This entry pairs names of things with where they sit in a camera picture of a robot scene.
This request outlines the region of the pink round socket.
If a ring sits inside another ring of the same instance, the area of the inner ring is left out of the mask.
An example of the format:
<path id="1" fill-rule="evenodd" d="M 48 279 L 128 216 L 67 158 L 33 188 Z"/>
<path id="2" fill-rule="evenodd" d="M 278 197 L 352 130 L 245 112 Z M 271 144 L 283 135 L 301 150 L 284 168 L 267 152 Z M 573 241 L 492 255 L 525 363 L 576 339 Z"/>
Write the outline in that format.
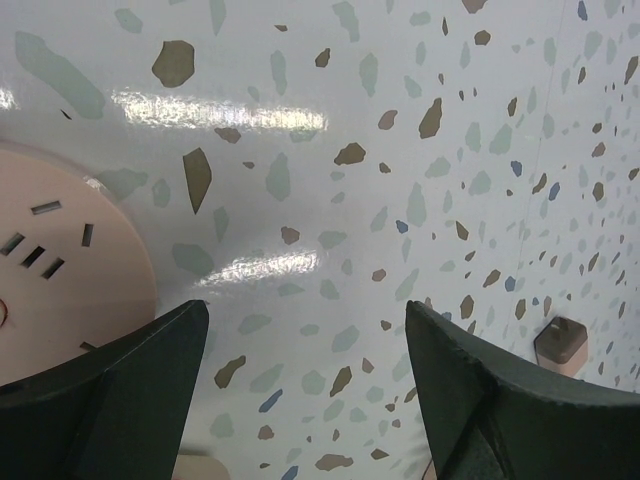
<path id="1" fill-rule="evenodd" d="M 2 145 L 2 384 L 141 328 L 156 300 L 147 250 L 113 195 L 57 157 Z"/>

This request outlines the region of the pink small plug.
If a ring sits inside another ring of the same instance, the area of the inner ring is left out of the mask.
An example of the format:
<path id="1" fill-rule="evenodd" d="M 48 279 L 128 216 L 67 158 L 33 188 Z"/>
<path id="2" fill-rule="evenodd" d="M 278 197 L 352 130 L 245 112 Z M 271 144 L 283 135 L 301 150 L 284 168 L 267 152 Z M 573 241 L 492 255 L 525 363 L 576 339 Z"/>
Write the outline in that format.
<path id="1" fill-rule="evenodd" d="M 534 340 L 537 364 L 549 371 L 575 377 L 588 360 L 585 325 L 555 316 Z"/>

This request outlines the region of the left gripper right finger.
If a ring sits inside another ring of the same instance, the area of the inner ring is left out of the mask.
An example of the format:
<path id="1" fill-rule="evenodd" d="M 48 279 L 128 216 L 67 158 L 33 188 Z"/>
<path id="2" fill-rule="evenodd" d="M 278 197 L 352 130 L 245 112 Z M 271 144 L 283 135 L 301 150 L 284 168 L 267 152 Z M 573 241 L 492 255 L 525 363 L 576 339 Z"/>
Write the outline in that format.
<path id="1" fill-rule="evenodd" d="M 638 394 L 545 370 L 421 302 L 405 331 L 437 478 L 638 478 Z"/>

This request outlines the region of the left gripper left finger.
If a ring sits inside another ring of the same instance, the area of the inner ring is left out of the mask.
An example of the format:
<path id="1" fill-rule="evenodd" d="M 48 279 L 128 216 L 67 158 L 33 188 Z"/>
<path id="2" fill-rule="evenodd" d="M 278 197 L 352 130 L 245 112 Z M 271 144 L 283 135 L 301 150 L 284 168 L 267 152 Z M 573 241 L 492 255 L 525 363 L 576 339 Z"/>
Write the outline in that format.
<path id="1" fill-rule="evenodd" d="M 4 479 L 169 479 L 209 328 L 202 300 L 1 388 Z"/>

